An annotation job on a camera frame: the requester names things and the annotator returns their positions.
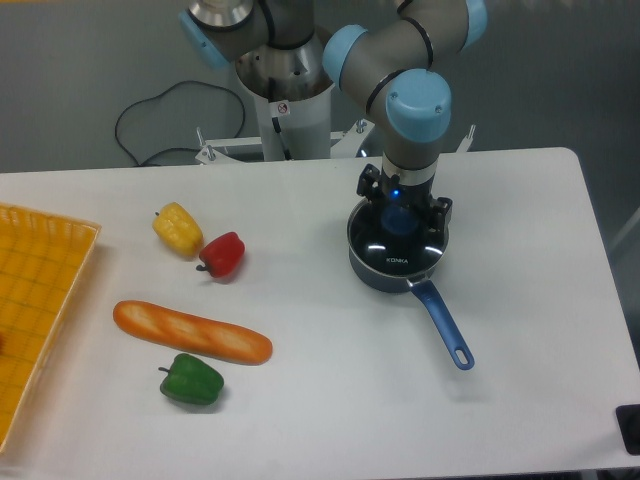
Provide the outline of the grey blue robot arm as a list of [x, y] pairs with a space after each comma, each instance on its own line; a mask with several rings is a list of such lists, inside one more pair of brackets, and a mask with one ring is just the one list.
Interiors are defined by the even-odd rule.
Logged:
[[[358, 25], [333, 33], [322, 69], [384, 132], [382, 195], [432, 220], [436, 148], [450, 122], [451, 91], [431, 68], [476, 42], [488, 14], [482, 1], [400, 1], [396, 11], [398, 20], [375, 34]], [[310, 1], [195, 1], [179, 20], [213, 67], [261, 47], [299, 50], [316, 36]]]

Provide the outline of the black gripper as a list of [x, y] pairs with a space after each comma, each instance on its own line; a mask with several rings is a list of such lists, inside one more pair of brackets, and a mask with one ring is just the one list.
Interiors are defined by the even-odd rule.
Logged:
[[419, 185], [403, 184], [373, 164], [366, 164], [359, 175], [356, 194], [369, 203], [375, 203], [375, 212], [381, 214], [386, 207], [395, 206], [410, 210], [416, 215], [427, 215], [423, 231], [444, 234], [448, 231], [453, 201], [448, 197], [433, 197], [431, 188], [434, 176]]

